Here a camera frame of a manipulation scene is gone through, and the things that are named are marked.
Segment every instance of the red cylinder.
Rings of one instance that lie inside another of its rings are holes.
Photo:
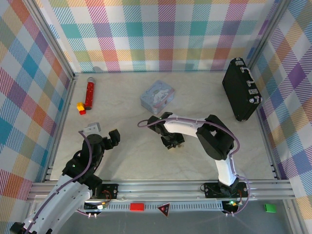
[[[91,110],[92,102],[93,102],[93,92],[94,92],[94,86],[96,84],[96,80],[92,77],[89,77],[87,81],[88,81],[88,85],[87,85],[86,101],[84,103],[84,108],[86,110]]]

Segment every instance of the marble surface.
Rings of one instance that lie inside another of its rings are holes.
[[[96,79],[93,108],[80,116],[77,102],[84,102],[86,80]],[[58,179],[65,164],[81,149],[78,130],[99,122],[102,136],[118,129],[120,144],[104,154],[96,175],[102,179],[217,179],[215,161],[198,139],[185,136],[182,147],[167,150],[160,135],[138,128],[152,113],[140,104],[140,95],[160,79],[175,89],[175,98],[159,113],[202,118],[210,114],[238,137],[240,151],[234,155],[236,170],[249,179],[272,179],[270,163],[256,116],[237,122],[221,84],[224,72],[78,74],[51,179]]]

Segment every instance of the plaid wall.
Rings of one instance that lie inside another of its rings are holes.
[[[251,57],[278,2],[37,0],[76,72],[225,70]]]
[[[22,0],[0,0],[0,233],[40,179],[69,78]]]
[[[283,178],[312,233],[312,0],[293,0],[253,70]]]

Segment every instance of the cartoon tin box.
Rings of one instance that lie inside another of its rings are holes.
[[[174,99],[175,90],[165,82],[157,80],[140,97],[141,105],[153,114],[158,114]]]

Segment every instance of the purple cable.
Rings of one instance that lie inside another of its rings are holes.
[[[92,162],[92,149],[91,149],[91,145],[89,140],[87,139],[87,137],[83,134],[83,131],[79,131],[79,134],[82,135],[82,137],[84,138],[84,140],[86,141],[87,145],[88,145],[88,149],[89,149],[89,161],[88,161],[88,165],[86,166],[86,168],[83,170],[83,172],[81,172],[78,176],[68,180],[67,182],[65,182],[64,184],[62,184],[58,189],[55,190],[55,192],[43,203],[43,205],[39,208],[37,214],[34,216],[33,218],[33,222],[31,222],[25,232],[25,234],[28,234],[31,227],[33,226],[34,222],[36,221],[36,219],[38,218],[39,214],[42,212],[43,208],[48,204],[48,202],[57,194],[59,193],[59,191],[61,189],[63,189],[66,185],[68,185],[69,183],[77,180],[78,178],[82,177],[89,169],[91,162]]]
[[[237,137],[235,137],[234,134],[233,134],[230,130],[228,130],[228,129],[226,129],[226,128],[224,128],[224,127],[218,125],[218,124],[211,123],[211,122],[208,122],[208,121],[203,121],[203,120],[194,120],[194,119],[181,118],[181,117],[176,117],[176,118],[173,118],[173,117],[172,117],[172,118],[163,118],[163,119],[159,119],[159,120],[157,120],[157,121],[155,121],[155,122],[153,122],[153,123],[150,123],[150,124],[140,125],[141,123],[147,122],[147,121],[148,121],[147,119],[145,119],[145,120],[142,120],[142,121],[140,121],[139,123],[137,123],[137,126],[138,126],[139,128],[146,128],[146,127],[150,127],[150,126],[152,126],[152,125],[155,125],[155,124],[157,124],[157,123],[164,122],[164,121],[167,121],[167,120],[176,120],[176,121],[182,120],[182,121],[185,121],[185,122],[188,122],[188,123],[203,123],[203,124],[209,124],[209,125],[211,125],[211,126],[214,126],[214,127],[218,128],[218,129],[224,131],[225,133],[229,134],[229,135],[236,141],[237,147],[236,147],[236,149],[229,155],[229,158],[230,158],[230,165],[231,165],[231,171],[232,171],[232,173],[233,173],[237,178],[242,179],[242,180],[245,180],[245,181],[247,182],[247,185],[248,185],[248,196],[247,196],[246,202],[245,202],[245,204],[243,205],[242,209],[237,210],[235,213],[231,213],[231,214],[232,214],[232,215],[235,215],[235,214],[238,214],[239,212],[241,212],[241,211],[246,207],[246,205],[247,205],[247,203],[248,203],[248,201],[249,201],[249,197],[250,197],[250,184],[249,184],[249,181],[248,181],[245,177],[238,175],[238,174],[236,173],[235,169],[234,169],[233,154],[237,153],[237,151],[238,151],[239,148],[240,148],[240,143],[239,143],[239,140],[237,139]]]

